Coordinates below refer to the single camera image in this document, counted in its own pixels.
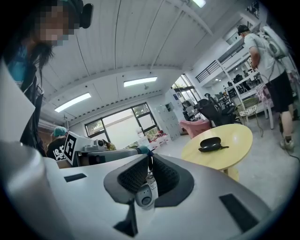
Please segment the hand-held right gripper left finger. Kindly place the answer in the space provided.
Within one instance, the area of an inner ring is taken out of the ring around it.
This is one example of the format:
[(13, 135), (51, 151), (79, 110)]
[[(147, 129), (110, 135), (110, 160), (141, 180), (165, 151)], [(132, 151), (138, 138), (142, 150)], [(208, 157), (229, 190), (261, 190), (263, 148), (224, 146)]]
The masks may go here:
[(151, 240), (151, 208), (140, 208), (118, 183), (132, 167), (147, 170), (147, 155), (65, 169), (48, 158), (45, 167), (71, 240)]

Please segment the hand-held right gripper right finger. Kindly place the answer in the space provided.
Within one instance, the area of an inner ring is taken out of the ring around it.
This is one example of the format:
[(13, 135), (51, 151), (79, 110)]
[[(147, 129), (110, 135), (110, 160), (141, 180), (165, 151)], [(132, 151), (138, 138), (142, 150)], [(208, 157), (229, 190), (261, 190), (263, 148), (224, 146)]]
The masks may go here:
[(213, 168), (156, 154), (153, 174), (165, 206), (143, 220), (140, 240), (237, 239), (270, 214), (261, 198)]

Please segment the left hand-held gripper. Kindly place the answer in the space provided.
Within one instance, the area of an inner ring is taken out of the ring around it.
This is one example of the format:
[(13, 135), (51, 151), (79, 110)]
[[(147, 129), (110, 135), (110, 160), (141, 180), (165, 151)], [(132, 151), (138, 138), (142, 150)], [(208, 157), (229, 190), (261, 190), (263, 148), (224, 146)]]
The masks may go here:
[[(64, 156), (72, 166), (80, 166), (79, 156), (89, 152), (107, 151), (107, 146), (103, 140), (93, 140), (91, 138), (77, 135), (69, 131), (64, 146)], [(139, 148), (110, 151), (110, 161), (127, 158), (142, 154)]]

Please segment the black glasses case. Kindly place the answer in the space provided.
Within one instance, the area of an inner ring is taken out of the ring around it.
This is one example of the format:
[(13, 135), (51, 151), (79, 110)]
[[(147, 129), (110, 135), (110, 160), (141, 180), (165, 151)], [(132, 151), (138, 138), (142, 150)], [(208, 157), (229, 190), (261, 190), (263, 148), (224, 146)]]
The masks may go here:
[(229, 146), (222, 146), (221, 139), (219, 137), (211, 137), (204, 139), (200, 142), (200, 152), (211, 152), (220, 149), (229, 148)]

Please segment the black framed window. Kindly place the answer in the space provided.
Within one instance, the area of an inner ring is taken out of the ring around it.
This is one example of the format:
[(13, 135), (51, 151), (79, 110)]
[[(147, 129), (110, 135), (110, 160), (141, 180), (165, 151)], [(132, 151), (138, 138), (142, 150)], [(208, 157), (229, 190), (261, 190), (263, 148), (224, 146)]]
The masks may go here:
[(142, 103), (87, 123), (85, 130), (89, 138), (104, 139), (121, 150), (148, 145), (159, 127), (148, 104)]

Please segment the grey lockers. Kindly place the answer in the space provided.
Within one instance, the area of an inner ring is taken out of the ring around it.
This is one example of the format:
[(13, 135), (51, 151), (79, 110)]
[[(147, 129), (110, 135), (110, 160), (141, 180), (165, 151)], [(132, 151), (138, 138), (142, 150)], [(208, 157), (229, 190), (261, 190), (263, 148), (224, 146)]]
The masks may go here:
[(171, 140), (176, 140), (179, 138), (181, 134), (181, 128), (170, 104), (159, 105), (156, 108), (156, 111), (161, 119), (163, 132), (167, 133)]

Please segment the round wooden table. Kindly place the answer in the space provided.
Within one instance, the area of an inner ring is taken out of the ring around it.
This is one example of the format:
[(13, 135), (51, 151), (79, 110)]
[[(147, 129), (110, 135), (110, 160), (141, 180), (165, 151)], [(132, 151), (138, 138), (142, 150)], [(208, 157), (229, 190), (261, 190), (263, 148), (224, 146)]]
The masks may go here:
[[(219, 137), (225, 149), (200, 152), (200, 143), (212, 137)], [(234, 166), (250, 151), (253, 143), (251, 130), (240, 124), (227, 124), (204, 131), (191, 139), (183, 148), (181, 158), (185, 161), (207, 166), (227, 174), (239, 181), (239, 173)]]

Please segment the black office chair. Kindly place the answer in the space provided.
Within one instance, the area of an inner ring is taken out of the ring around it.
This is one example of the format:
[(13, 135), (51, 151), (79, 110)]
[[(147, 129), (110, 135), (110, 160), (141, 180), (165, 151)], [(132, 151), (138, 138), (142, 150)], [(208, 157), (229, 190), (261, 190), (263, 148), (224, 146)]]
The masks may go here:
[(213, 127), (213, 123), (216, 127), (239, 123), (239, 121), (236, 120), (236, 114), (234, 113), (233, 108), (229, 107), (222, 110), (218, 107), (218, 105), (215, 105), (207, 99), (201, 99), (198, 101), (198, 110), (209, 120), (211, 127)]

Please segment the white long desk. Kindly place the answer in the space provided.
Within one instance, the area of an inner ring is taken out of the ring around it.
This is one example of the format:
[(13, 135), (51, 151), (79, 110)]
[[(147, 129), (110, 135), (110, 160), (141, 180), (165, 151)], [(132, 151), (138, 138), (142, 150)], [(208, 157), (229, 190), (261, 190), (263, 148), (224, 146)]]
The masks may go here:
[(225, 88), (226, 94), (230, 99), (237, 104), (237, 102), (242, 102), (247, 98), (256, 94), (256, 84), (251, 83), (251, 77), (242, 79), (241, 81), (234, 83), (231, 81), (231, 86)]

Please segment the person's body in black jacket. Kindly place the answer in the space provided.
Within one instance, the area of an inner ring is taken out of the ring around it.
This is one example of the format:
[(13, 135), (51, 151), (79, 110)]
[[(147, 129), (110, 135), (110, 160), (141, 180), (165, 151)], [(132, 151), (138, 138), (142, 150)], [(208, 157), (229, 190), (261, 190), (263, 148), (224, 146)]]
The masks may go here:
[(38, 133), (44, 96), (43, 67), (53, 57), (53, 48), (62, 45), (80, 29), (83, 0), (42, 0), (25, 16), (4, 50), (4, 62), (14, 82), (35, 107), (21, 135), (21, 143), (46, 152)]

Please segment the pink checkered table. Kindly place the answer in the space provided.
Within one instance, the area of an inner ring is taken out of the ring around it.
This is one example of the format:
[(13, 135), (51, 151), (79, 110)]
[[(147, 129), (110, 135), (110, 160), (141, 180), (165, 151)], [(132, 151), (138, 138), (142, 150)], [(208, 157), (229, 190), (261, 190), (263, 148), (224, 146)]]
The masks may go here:
[[(298, 114), (298, 108), (296, 107), (296, 98), (300, 95), (300, 75), (297, 70), (287, 71), (290, 85), (292, 88), (292, 97), (293, 97), (293, 120), (300, 120), (300, 115)], [(262, 102), (263, 110), (265, 112), (265, 117), (270, 120), (270, 128), (274, 128), (274, 118), (272, 114), (272, 108), (274, 104), (272, 102), (269, 91), (264, 83), (261, 83), (256, 86), (256, 95), (259, 100)]]

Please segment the black metal railing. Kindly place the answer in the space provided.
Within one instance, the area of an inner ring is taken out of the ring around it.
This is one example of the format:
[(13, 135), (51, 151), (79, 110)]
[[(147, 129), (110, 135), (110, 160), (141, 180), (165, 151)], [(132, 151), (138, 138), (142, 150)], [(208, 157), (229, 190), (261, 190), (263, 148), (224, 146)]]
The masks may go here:
[(220, 65), (217, 63), (216, 60), (211, 62), (202, 72), (200, 72), (195, 79), (201, 83), (204, 79), (206, 79), (208, 76), (212, 75), (215, 71), (217, 71), (220, 68)]

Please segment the white backpack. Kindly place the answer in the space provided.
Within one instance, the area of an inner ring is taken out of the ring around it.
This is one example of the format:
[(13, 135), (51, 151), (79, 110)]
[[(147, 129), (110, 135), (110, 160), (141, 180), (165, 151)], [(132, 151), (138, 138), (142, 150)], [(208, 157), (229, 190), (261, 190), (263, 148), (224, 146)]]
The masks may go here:
[(264, 44), (264, 48), (275, 59), (279, 60), (288, 57), (289, 51), (280, 36), (269, 26), (263, 26), (255, 33)]

